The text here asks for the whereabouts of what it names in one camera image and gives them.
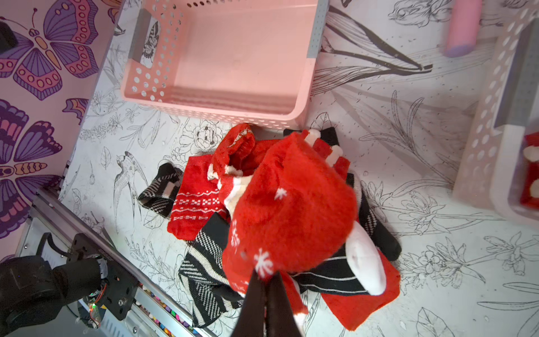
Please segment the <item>red patterned sock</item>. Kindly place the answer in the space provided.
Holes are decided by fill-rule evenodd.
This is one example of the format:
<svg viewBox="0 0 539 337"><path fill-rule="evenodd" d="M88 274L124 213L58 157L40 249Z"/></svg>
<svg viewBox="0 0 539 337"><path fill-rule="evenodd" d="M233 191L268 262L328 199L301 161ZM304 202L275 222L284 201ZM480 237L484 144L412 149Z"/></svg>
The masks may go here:
<svg viewBox="0 0 539 337"><path fill-rule="evenodd" d="M229 218L225 205L219 200L216 181L207 177L211 159L210 154L190 157L185 167L167 225L168 232L179 240L194 241L215 213L225 220Z"/></svg>

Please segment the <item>black white striped sock left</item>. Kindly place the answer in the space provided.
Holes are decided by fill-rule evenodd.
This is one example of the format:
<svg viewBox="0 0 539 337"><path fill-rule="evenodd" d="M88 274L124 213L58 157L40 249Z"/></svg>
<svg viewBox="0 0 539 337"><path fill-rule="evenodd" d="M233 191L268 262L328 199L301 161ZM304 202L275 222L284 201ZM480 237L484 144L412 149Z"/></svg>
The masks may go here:
<svg viewBox="0 0 539 337"><path fill-rule="evenodd" d="M138 196L138 203L163 218L170 219L182 185L183 171L170 162L163 163L150 185Z"/></svg>

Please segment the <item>red snowflake santa sock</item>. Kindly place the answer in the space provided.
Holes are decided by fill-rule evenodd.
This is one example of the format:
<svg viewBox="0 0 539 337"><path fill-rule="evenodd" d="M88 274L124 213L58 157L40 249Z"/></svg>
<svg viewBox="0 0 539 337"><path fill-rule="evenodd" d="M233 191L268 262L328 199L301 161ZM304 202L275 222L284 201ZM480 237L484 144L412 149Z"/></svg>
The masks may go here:
<svg viewBox="0 0 539 337"><path fill-rule="evenodd" d="M308 130L277 141L250 176L222 179L232 217L223 269L233 290L245 294L252 273L283 272L313 292L385 292L383 259L346 183L349 165L339 146Z"/></svg>

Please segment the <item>black pinstripe sock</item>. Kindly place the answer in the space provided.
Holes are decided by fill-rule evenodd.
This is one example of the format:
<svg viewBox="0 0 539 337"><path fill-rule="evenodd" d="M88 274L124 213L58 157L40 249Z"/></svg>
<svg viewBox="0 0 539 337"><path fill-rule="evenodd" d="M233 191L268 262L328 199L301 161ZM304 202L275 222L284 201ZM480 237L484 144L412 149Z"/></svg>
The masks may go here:
<svg viewBox="0 0 539 337"><path fill-rule="evenodd" d="M371 210L356 175L348 174L347 184L356 192L358 218L337 253L316 268L293 276L302 293L380 296L387 288L389 276L383 258L397 260L400 243Z"/></svg>

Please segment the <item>pink plastic basket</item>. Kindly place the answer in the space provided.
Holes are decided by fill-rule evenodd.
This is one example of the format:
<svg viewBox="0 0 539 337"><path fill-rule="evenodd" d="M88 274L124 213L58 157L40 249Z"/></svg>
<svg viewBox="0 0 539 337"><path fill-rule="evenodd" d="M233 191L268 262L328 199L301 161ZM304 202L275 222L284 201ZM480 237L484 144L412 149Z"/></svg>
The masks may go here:
<svg viewBox="0 0 539 337"><path fill-rule="evenodd" d="M144 1L121 87L171 115L305 125L328 1Z"/></svg>

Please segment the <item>red penguin sock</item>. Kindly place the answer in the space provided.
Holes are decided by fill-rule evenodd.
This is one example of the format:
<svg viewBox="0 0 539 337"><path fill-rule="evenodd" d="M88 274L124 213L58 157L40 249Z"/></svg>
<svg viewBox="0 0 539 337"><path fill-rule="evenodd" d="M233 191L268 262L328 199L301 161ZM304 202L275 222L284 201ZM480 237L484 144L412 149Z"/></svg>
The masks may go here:
<svg viewBox="0 0 539 337"><path fill-rule="evenodd" d="M522 150L528 168L520 202L522 205L538 209L538 132L524 137L526 147Z"/></svg>

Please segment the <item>black white striped sock lower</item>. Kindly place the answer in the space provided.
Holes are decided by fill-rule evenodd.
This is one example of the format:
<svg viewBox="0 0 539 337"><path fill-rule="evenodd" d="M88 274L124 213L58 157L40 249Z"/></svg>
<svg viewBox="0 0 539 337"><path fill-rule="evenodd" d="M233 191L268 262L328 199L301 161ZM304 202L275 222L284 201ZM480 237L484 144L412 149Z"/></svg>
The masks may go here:
<svg viewBox="0 0 539 337"><path fill-rule="evenodd" d="M185 289L192 296L192 321L205 328L220 316L241 307L243 298L234 291L223 269L223 251L230 226L214 213L198 232L178 271Z"/></svg>

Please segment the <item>red bear sock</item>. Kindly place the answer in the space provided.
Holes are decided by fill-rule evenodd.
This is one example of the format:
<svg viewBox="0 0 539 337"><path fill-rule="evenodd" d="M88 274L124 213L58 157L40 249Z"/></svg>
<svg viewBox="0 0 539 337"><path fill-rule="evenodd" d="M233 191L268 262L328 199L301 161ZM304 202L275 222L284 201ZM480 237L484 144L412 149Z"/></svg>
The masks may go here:
<svg viewBox="0 0 539 337"><path fill-rule="evenodd" d="M209 180L229 176L252 176L268 150L279 140L256 140L249 124L229 130L211 158Z"/></svg>

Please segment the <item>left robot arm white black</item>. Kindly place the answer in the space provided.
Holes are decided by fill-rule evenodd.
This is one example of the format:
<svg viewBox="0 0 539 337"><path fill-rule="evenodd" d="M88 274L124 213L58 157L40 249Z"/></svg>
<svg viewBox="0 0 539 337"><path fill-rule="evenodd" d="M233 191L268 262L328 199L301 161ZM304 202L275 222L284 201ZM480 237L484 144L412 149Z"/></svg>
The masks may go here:
<svg viewBox="0 0 539 337"><path fill-rule="evenodd" d="M69 251L59 249L45 233L36 254L1 263L1 335L46 324L61 309L87 301L82 321L101 326L102 315L126 318L138 279L113 255L85 234L76 234Z"/></svg>

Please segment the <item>black white striped sock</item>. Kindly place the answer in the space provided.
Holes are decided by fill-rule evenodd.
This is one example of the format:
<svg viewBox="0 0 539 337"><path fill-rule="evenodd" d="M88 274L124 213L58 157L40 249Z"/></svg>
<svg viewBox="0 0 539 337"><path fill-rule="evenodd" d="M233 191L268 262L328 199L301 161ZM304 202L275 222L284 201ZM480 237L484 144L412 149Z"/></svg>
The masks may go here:
<svg viewBox="0 0 539 337"><path fill-rule="evenodd" d="M138 203L163 218L170 219L182 185L183 171L170 162L163 163L150 185L138 196Z"/></svg>
<svg viewBox="0 0 539 337"><path fill-rule="evenodd" d="M178 271L185 289L192 296L192 321L205 328L220 316L241 307L243 298L234 291L223 269L223 251L230 226L214 213L198 232Z"/></svg>

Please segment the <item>purple pink garden trowel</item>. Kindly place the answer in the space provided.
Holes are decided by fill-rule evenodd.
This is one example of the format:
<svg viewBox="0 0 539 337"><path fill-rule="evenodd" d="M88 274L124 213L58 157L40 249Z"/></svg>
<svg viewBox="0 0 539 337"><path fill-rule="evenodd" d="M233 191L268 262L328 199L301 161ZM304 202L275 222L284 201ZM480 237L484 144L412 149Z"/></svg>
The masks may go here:
<svg viewBox="0 0 539 337"><path fill-rule="evenodd" d="M477 44L482 0L454 1L443 55L458 58L471 53Z"/></svg>

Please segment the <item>white plastic basket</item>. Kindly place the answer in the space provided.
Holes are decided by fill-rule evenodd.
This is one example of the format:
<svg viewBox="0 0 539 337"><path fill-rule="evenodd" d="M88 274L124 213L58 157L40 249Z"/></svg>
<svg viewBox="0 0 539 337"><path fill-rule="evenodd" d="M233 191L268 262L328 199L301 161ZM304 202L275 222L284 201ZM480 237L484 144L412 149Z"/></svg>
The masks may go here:
<svg viewBox="0 0 539 337"><path fill-rule="evenodd" d="M538 210L520 202L528 169L525 136L538 131L538 2L505 24L463 153L453 198L538 227Z"/></svg>

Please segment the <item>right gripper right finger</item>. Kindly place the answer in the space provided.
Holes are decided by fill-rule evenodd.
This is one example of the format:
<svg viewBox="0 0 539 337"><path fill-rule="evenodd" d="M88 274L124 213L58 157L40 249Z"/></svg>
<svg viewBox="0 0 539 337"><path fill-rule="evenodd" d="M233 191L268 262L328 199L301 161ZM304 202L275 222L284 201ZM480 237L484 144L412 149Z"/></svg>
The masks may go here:
<svg viewBox="0 0 539 337"><path fill-rule="evenodd" d="M266 332L269 337L301 337L280 274L266 284Z"/></svg>

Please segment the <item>red sock right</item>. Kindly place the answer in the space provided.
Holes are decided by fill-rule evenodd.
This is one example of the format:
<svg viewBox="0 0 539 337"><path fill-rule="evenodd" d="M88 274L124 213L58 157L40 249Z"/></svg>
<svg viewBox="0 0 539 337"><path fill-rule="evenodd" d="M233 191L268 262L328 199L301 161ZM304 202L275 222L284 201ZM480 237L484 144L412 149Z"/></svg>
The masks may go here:
<svg viewBox="0 0 539 337"><path fill-rule="evenodd" d="M325 293L321 295L328 308L348 331L355 331L374 312L393 302L400 295L400 273L381 251L378 252L387 279L386 290L382 295L341 296Z"/></svg>

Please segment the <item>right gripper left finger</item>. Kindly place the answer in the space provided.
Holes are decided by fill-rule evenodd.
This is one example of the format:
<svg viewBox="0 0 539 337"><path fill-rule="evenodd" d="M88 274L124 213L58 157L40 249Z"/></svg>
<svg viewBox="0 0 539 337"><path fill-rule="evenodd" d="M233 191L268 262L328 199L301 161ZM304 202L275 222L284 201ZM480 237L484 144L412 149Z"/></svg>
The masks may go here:
<svg viewBox="0 0 539 337"><path fill-rule="evenodd" d="M254 270L231 337L263 337L265 335L265 304L265 283Z"/></svg>

